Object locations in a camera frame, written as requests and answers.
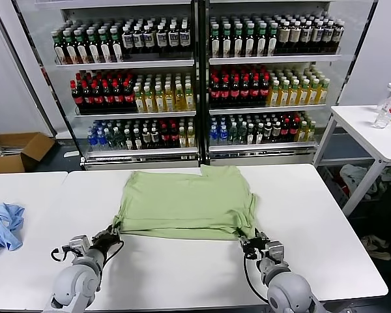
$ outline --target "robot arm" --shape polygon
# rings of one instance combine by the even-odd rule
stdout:
[[[70,240],[68,246],[62,247],[63,259],[59,260],[55,254],[51,256],[56,261],[63,261],[68,252],[75,258],[72,266],[63,269],[53,285],[53,293],[47,302],[44,313],[82,313],[94,301],[95,292],[100,290],[102,270],[107,261],[123,247],[117,228],[109,226],[92,238],[90,246],[87,236],[77,236]],[[120,249],[107,258],[110,247],[122,243]]]
[[[266,301],[275,313],[326,313],[323,305],[311,292],[307,280],[288,268],[284,261],[284,246],[271,241],[264,233],[255,230],[255,238],[240,236],[244,255],[245,275],[251,289]],[[246,260],[257,260],[261,281],[268,287],[267,299],[253,288],[246,270]]]

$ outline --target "small white table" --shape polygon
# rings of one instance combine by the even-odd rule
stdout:
[[[384,129],[373,126],[378,113],[376,106],[333,106],[319,148],[313,159],[317,168],[337,124],[343,127],[374,159],[375,162],[343,207],[349,216],[365,196],[385,166],[391,166],[391,123]]]
[[[58,195],[59,187],[67,177],[67,172],[51,173],[15,173],[0,174],[0,203],[21,205],[25,208],[24,223],[20,230],[23,246],[15,251],[0,250],[0,285],[4,282],[7,272],[15,269],[7,267],[10,259],[19,259],[24,250],[27,234],[33,231],[33,226],[50,208],[51,203]]]
[[[285,246],[290,268],[322,301],[386,295],[388,289],[342,211],[310,164],[243,166],[259,196],[258,228]],[[199,168],[147,170],[199,174]],[[70,259],[50,252],[76,235],[103,230],[119,210],[132,171],[72,172],[59,201],[29,234],[12,280],[0,290],[0,311],[41,311],[55,277]],[[238,241],[177,240],[124,235],[124,248],[104,268],[93,312],[178,310],[263,305],[249,288]],[[266,294],[254,262],[250,278]]]

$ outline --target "cardboard box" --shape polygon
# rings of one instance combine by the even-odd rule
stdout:
[[[18,155],[0,156],[0,173],[31,171],[52,148],[55,140],[39,132],[0,135],[0,145],[21,147]]]

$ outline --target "light blue cloth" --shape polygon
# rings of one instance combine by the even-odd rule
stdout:
[[[22,245],[12,232],[22,228],[24,211],[25,209],[19,205],[0,204],[0,246],[13,251]]]

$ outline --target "metal shelf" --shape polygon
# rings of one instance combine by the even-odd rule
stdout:
[[[162,113],[121,113],[121,114],[93,114],[93,115],[74,115],[75,119],[92,120],[95,119],[159,119],[161,117],[185,117],[195,116],[196,111],[183,112],[162,112]]]
[[[142,149],[142,150],[116,150],[116,151],[91,151],[87,158],[98,160],[99,158],[141,158],[141,157],[170,157],[180,155],[196,155],[198,148],[171,148],[171,149]]]
[[[214,109],[209,110],[211,115],[220,114],[249,114],[249,113],[265,113],[265,112],[287,112],[287,111],[313,111],[321,110],[326,107],[326,104],[314,104],[311,106],[272,106],[264,108],[240,108],[240,109]]]
[[[210,154],[218,153],[239,153],[256,152],[282,149],[307,149],[314,148],[315,142],[281,142],[281,143],[262,143],[260,145],[213,145],[209,147]]]
[[[194,60],[161,60],[161,61],[131,61],[113,63],[87,63],[57,65],[57,68],[64,70],[105,70],[109,68],[156,68],[156,67],[192,67]]]
[[[140,5],[189,5],[191,0],[36,0],[40,9],[132,7]]]
[[[352,59],[340,54],[322,55],[274,55],[272,57],[213,57],[209,59],[210,65],[226,64],[258,64],[258,63],[298,63],[298,62],[327,62],[340,59]]]

